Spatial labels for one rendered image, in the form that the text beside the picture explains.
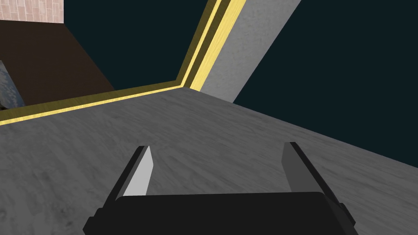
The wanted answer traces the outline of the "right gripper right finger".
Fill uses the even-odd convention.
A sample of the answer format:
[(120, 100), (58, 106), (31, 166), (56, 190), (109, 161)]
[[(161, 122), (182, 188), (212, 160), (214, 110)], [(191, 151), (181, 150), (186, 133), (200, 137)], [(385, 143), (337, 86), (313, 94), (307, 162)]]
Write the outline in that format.
[(296, 142), (285, 142), (282, 167), (292, 192), (321, 192), (337, 206), (341, 203)]

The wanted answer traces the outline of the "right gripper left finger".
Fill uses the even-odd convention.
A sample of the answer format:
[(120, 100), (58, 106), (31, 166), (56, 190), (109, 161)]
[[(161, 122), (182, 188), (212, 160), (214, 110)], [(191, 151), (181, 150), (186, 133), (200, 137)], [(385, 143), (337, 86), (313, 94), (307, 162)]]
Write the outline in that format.
[(114, 203), (122, 196), (146, 195), (152, 170), (153, 159), (150, 146), (139, 146), (111, 189), (105, 206)]

